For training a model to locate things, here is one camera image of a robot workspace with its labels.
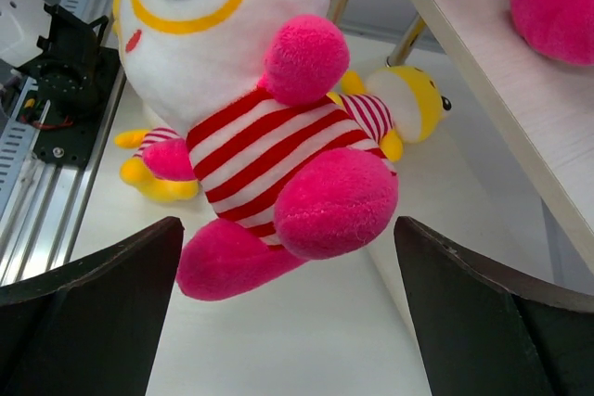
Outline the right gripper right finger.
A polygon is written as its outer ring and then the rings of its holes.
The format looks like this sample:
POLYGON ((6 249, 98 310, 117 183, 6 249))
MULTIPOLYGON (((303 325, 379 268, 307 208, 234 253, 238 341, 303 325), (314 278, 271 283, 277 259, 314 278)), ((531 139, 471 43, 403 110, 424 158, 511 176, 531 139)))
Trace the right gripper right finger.
POLYGON ((434 395, 593 393, 593 298, 400 217, 394 243, 434 395))

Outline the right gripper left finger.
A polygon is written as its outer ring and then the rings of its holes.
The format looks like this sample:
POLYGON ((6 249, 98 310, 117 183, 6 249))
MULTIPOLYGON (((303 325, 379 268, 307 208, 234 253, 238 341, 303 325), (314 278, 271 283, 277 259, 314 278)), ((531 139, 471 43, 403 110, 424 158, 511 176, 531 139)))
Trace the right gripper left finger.
POLYGON ((4 395, 143 395, 184 228, 164 218, 110 247, 1 288, 4 395))

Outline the yellow plush toy floor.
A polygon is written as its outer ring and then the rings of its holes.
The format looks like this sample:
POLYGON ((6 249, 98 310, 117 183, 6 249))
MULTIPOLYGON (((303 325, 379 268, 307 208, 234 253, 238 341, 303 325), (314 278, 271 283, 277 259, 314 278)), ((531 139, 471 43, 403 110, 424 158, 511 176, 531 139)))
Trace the yellow plush toy floor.
POLYGON ((117 134, 117 147, 135 152, 120 168, 121 179, 145 198, 160 203, 190 200, 200 191, 189 173, 184 140, 167 125, 117 134))

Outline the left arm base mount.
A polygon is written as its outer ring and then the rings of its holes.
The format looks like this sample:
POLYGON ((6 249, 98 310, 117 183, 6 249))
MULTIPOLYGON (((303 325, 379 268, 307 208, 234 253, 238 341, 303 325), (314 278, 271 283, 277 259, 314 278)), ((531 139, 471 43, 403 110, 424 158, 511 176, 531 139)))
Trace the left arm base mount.
POLYGON ((41 54, 18 67, 36 81, 35 97, 49 104, 45 122, 23 109, 19 120, 40 131, 33 152, 60 167, 84 169, 91 157, 120 70, 118 51, 100 44, 109 18, 86 23, 59 5, 44 5, 50 18, 41 54))

